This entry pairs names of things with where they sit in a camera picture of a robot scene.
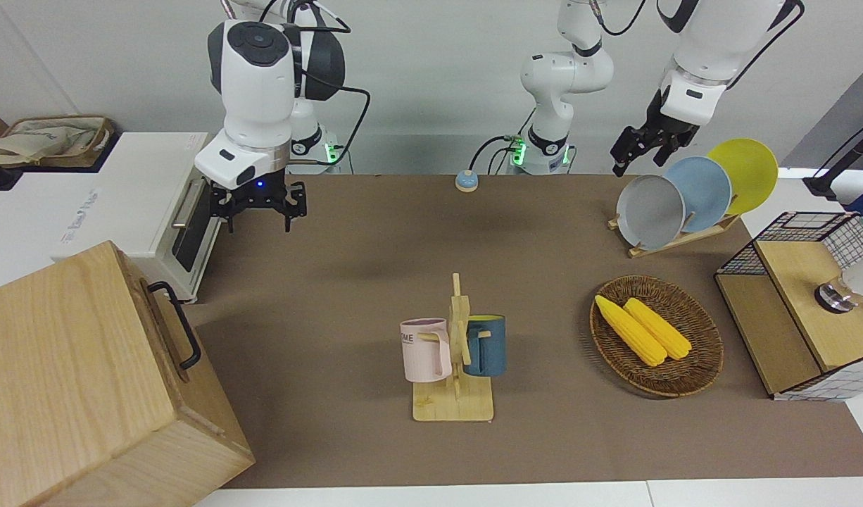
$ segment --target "brown tablecloth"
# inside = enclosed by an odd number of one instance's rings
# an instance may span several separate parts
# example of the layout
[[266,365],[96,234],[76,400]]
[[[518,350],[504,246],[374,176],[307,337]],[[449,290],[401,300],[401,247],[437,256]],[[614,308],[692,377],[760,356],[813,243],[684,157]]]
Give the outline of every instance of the brown tablecloth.
[[[216,241],[188,308],[257,465],[229,487],[496,484],[863,475],[843,404],[770,401],[712,274],[743,225],[640,259],[605,227],[609,176],[304,177],[309,216],[248,211]],[[508,322],[490,423],[418,423],[398,324],[446,317],[451,273]],[[710,312],[725,367],[702,394],[653,400],[592,352],[604,282],[675,282]]]

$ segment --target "yellow plate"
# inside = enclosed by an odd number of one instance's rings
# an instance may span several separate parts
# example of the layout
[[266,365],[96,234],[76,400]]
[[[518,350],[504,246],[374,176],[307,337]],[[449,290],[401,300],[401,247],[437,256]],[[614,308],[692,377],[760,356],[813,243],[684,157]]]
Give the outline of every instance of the yellow plate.
[[730,139],[707,154],[731,182],[731,191],[737,196],[729,206],[729,215],[740,215],[763,204],[779,180],[779,163],[776,155],[760,141]]

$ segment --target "plate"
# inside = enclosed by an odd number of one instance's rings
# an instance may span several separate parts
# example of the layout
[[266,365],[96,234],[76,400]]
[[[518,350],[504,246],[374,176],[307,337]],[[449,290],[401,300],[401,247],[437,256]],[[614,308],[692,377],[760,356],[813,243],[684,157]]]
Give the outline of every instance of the plate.
[[769,199],[779,180],[776,155],[765,144],[754,139],[730,139],[716,145],[707,157],[712,158],[731,181],[735,201],[729,206],[730,215],[740,215],[756,209]]
[[616,203],[619,231],[632,246],[657,250],[676,239],[685,222],[682,193],[665,177],[638,176]]
[[696,233],[714,227],[729,209],[731,182],[722,166],[711,158],[682,158],[663,175],[676,185],[685,201],[685,211],[695,214],[682,232]]
[[650,367],[622,341],[603,318],[598,305],[591,303],[590,325],[593,342],[606,363],[631,385],[667,398],[704,391],[722,371],[722,340],[710,315],[692,296],[672,283],[644,275],[624,276],[603,285],[598,294],[622,306],[635,296],[673,324],[691,342],[688,356],[667,357],[662,365]]

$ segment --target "mug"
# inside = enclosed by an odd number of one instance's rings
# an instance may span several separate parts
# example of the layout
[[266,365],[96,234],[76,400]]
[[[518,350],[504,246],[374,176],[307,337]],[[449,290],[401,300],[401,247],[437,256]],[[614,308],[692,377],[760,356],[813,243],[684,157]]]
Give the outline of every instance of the mug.
[[413,318],[400,323],[403,373],[410,382],[437,382],[453,373],[451,340],[444,318]]
[[503,315],[470,315],[466,331],[472,363],[467,375],[496,377],[506,371],[506,318]]

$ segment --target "yellow corn cob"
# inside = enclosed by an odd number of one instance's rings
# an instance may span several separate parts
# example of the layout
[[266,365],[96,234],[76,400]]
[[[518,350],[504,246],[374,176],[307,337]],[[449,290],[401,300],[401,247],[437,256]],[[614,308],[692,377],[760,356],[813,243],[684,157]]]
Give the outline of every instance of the yellow corn cob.
[[648,308],[640,299],[630,298],[626,301],[625,311],[629,312],[645,330],[650,331],[657,342],[666,349],[669,357],[682,359],[691,351],[691,342],[682,336],[672,324],[669,324],[660,314]]
[[650,336],[650,332],[645,330],[643,325],[638,324],[638,321],[624,309],[604,296],[595,296],[595,302],[598,303],[598,308],[606,322],[645,365],[661,365],[666,360],[666,350],[663,346],[660,346],[660,343]]

